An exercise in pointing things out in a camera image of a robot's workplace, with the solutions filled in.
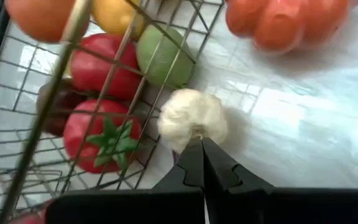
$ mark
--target white marble surface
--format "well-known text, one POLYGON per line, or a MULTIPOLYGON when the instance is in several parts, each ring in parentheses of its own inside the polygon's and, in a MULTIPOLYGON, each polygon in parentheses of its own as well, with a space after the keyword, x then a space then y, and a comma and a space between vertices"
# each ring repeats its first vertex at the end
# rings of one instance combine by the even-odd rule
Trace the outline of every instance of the white marble surface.
MULTIPOLYGON (((174 23, 183 25, 188 22, 189 7, 185 1, 178 13, 179 19, 174 23)), ((216 9, 215 6, 203 6, 201 12, 207 21, 211 21, 216 9)), ((224 102, 231 135, 222 145, 223 149, 273 185, 358 188, 358 7, 337 37, 324 48, 282 57, 259 54, 248 40, 231 35, 224 13, 225 7, 190 84, 224 102)), ((167 20, 167 14, 168 10, 163 11, 159 19, 167 20)), ((204 29, 199 19, 193 28, 204 29)), ((98 32, 101 30, 92 24, 87 35, 98 32)), ((14 24, 8 34, 32 45, 10 37, 5 41, 0 62, 0 108, 8 111, 0 110, 0 129, 27 129, 33 116, 9 110, 20 97, 16 109, 34 112, 36 96, 31 93, 36 93, 48 80, 47 74, 57 58, 53 53, 58 53, 61 46, 40 44, 44 50, 36 50, 37 42, 14 24), (36 56, 31 62, 33 53, 36 56), (9 63, 18 63, 21 67, 9 63), (24 81, 27 68, 32 70, 24 81), (15 88, 20 88, 23 83, 28 93, 19 96, 15 88)), ((193 53, 199 49, 202 38, 199 34, 189 35, 187 42, 193 53)), ((145 101, 151 103, 156 93, 153 89, 148 90, 145 101)), ((169 92, 164 93, 157 107, 168 95, 169 92)), ((151 136, 156 136, 155 120, 150 122, 147 130, 151 136)), ((17 138, 14 133, 0 133, 0 141, 17 138)), ((61 139, 54 139, 53 143, 62 147, 61 139)), ((39 147, 47 149, 53 144, 46 140, 39 147)), ((17 143, 0 144, 0 153, 17 150, 17 143)), ((45 162, 62 158, 54 152, 38 154, 35 160, 45 162)), ((0 166, 14 167, 16 159, 5 158, 0 166)), ((134 172, 141 169, 140 164, 133 166, 134 172)), ((171 152, 158 145, 139 187, 151 188, 171 166, 171 152)), ((65 166, 54 168, 67 170, 65 166)), ((96 182, 95 176, 86 175, 86 184, 96 182)), ((116 174, 112 174, 107 180, 115 178, 116 174)), ((134 185, 137 178, 139 175, 131 177, 129 184, 134 185)), ((74 180, 74 189, 85 187, 81 181, 74 180)), ((39 202, 49 197, 36 195, 32 200, 39 202)))

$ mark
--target garlic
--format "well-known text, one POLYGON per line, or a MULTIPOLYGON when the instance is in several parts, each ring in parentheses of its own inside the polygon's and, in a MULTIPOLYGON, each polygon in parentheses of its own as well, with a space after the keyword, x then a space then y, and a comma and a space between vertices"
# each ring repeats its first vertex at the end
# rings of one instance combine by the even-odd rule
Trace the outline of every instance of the garlic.
POLYGON ((174 91, 162 106, 157 125, 168 147, 178 154, 193 137, 209 137, 219 144, 227 136, 227 122, 221 100, 197 90, 174 91))

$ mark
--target green fruit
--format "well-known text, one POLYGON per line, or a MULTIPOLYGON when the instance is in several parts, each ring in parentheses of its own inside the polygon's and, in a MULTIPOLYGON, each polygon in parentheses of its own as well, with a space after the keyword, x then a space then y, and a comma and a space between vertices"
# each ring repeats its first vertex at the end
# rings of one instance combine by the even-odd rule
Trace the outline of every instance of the green fruit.
MULTIPOLYGON (((167 32, 178 44, 182 43, 183 36, 174 28, 169 27, 167 32)), ((137 62, 140 70, 144 73, 146 72, 146 68, 152 59, 155 49, 157 48, 158 42, 160 42, 161 36, 163 36, 163 34, 157 30, 157 28, 154 26, 148 26, 137 43, 137 62)), ((191 55, 189 46, 186 42, 183 44, 183 49, 191 55)), ((155 51, 149 70, 145 74, 147 81, 153 85, 163 85, 178 51, 179 48, 168 38, 164 37, 158 46, 158 49, 155 51)), ((173 66, 173 70, 168 77, 168 85, 175 88, 185 87, 190 78, 193 65, 194 63, 190 60, 186 53, 181 51, 173 66)))

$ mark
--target metal wire rack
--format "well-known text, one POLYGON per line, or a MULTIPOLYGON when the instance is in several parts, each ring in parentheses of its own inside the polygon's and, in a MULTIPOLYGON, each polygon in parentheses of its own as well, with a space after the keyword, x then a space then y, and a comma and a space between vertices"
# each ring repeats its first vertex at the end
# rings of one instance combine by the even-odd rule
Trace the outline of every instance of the metal wire rack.
MULTIPOLYGON (((125 0, 136 11, 135 16, 143 16, 149 23, 149 26, 155 26, 163 33, 163 39, 171 40, 177 47, 178 53, 186 53, 189 59, 195 64, 211 34, 218 14, 223 6, 223 2, 208 2, 204 0, 143 0, 141 7, 136 6, 130 0, 125 0), (214 13, 208 11, 207 15, 203 15, 203 7, 214 9, 214 13), (182 43, 176 43, 164 30, 164 26, 158 24, 166 24, 166 27, 174 27, 181 32, 185 38, 182 43), (188 54, 182 49, 184 42, 189 42, 188 37, 191 35, 198 36, 197 46, 193 42, 190 43, 192 54, 188 54)), ((90 4, 91 0, 82 0, 90 4)), ((9 42, 20 42, 31 47, 31 58, 29 65, 23 66, 18 63, 11 62, 1 56, 0 63, 8 66, 14 66, 25 70, 24 81, 19 87, 0 83, 0 88, 10 89, 17 92, 17 97, 12 102, 11 107, 1 106, 0 111, 3 113, 16 114, 18 116, 26 116, 33 118, 34 121, 28 128, 25 125, 14 125, 14 128, 0 128, 0 223, 6 223, 8 220, 15 220, 21 216, 40 211, 44 208, 49 200, 58 197, 69 190, 89 189, 89 190, 118 190, 118 189, 136 189, 145 174, 147 166, 150 162, 155 148, 160 142, 160 136, 155 131, 152 124, 158 118, 159 106, 162 104, 163 96, 167 92, 171 92, 172 88, 167 86, 167 78, 161 87, 151 86, 143 78, 139 88, 135 94, 134 100, 129 104, 128 114, 101 114, 96 111, 90 113, 86 111, 68 111, 69 113, 90 113, 92 115, 91 124, 95 116, 125 116, 124 121, 129 116, 135 115, 142 120, 142 132, 139 144, 140 154, 137 159, 126 169, 118 173, 102 172, 99 175, 88 174, 76 167, 76 160, 70 159, 64 151, 62 140, 56 136, 42 133, 42 125, 47 116, 53 111, 53 99, 56 95, 58 84, 63 77, 64 69, 69 61, 71 52, 75 49, 81 49, 89 54, 99 57, 111 63, 111 69, 106 79, 106 83, 112 80, 114 72, 119 67, 128 68, 119 63, 120 56, 126 46, 131 41, 134 23, 128 27, 124 35, 124 39, 117 52, 116 58, 106 58, 88 49, 84 49, 78 44, 82 38, 78 34, 80 26, 79 21, 85 17, 85 8, 79 7, 76 16, 71 22, 72 32, 69 34, 68 42, 63 44, 60 54, 51 51, 43 43, 26 41, 10 35, 8 31, 4 31, 1 27, 6 27, 9 20, 4 9, 3 0, 0 0, 0 44, 9 44, 9 42), (45 72, 33 67, 32 64, 37 61, 37 52, 58 56, 55 62, 53 72, 45 72), (40 113, 24 110, 20 107, 21 95, 37 97, 36 91, 29 91, 25 88, 26 79, 29 74, 37 72, 51 79, 53 87, 50 90, 49 98, 44 105, 44 110, 40 113)), ((141 71, 133 70, 140 75, 141 71)), ((107 84, 97 96, 98 105, 101 99, 108 98, 106 96, 107 84)))

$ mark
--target red tomato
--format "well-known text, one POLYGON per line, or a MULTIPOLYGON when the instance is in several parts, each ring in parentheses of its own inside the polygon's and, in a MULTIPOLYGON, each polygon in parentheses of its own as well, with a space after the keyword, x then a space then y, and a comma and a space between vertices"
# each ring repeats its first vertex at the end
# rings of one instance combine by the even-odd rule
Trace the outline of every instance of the red tomato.
MULTIPOLYGON (((96 100, 88 100, 79 104, 75 110, 81 111, 94 111, 96 108, 96 100)), ((102 100, 101 106, 98 112, 107 112, 111 113, 113 116, 110 117, 110 120, 114 123, 116 127, 120 126, 124 121, 125 114, 128 112, 128 109, 111 100, 102 100)), ((89 135, 102 134, 105 133, 104 130, 104 120, 108 119, 107 116, 100 114, 96 115, 94 123, 89 131, 89 135)), ((74 159, 80 149, 81 143, 85 137, 85 131, 90 123, 91 115, 87 113, 72 113, 66 123, 66 128, 63 133, 63 141, 65 145, 65 150, 68 156, 71 159, 74 159)), ((142 130, 140 122, 137 118, 130 118, 128 121, 132 120, 133 125, 129 137, 131 139, 139 139, 140 132, 142 130)), ((77 166, 83 170, 99 174, 103 171, 103 165, 94 166, 96 156, 98 155, 99 147, 95 144, 86 142, 83 146, 82 151, 80 152, 80 160, 77 162, 77 166)), ((131 152, 126 153, 127 163, 131 157, 131 152)), ((120 170, 117 162, 114 160, 109 160, 106 172, 117 172, 120 170)))
MULTIPOLYGON (((81 46, 113 60, 122 38, 121 35, 95 34, 84 38, 81 41, 81 46)), ((135 45, 132 42, 128 42, 126 45, 120 62, 135 70, 139 69, 135 45)), ((70 67, 73 84, 79 90, 101 91, 111 67, 112 64, 103 59, 83 50, 76 50, 73 53, 70 67)), ((118 68, 109 84, 108 95, 122 100, 132 100, 140 80, 140 75, 125 68, 118 68)))

